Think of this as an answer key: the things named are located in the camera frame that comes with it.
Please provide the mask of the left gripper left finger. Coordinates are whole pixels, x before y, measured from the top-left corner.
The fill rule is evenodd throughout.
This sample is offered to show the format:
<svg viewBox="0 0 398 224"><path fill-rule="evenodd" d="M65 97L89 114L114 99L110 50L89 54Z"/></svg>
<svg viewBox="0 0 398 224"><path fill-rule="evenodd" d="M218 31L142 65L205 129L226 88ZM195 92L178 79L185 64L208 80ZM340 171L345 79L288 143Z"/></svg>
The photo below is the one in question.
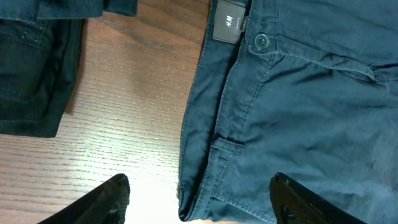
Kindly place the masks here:
<svg viewBox="0 0 398 224"><path fill-rule="evenodd" d="M128 177L116 174L39 224L124 224L129 196Z"/></svg>

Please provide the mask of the blue denim shorts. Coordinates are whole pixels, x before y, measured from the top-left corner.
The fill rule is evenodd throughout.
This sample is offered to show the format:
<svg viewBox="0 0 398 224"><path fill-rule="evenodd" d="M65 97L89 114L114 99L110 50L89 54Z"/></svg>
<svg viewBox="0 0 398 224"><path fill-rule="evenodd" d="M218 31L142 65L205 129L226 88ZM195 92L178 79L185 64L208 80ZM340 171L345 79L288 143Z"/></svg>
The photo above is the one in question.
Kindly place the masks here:
<svg viewBox="0 0 398 224"><path fill-rule="evenodd" d="M179 218L275 223L278 172L366 223L397 222L397 0L211 2Z"/></svg>

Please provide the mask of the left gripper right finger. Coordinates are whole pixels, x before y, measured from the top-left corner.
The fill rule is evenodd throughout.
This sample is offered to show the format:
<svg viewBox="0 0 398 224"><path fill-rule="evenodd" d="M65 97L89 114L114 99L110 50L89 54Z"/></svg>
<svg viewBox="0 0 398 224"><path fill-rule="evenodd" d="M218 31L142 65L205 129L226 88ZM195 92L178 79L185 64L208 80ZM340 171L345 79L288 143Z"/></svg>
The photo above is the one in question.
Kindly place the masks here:
<svg viewBox="0 0 398 224"><path fill-rule="evenodd" d="M281 172L269 192L277 224L366 224Z"/></svg>

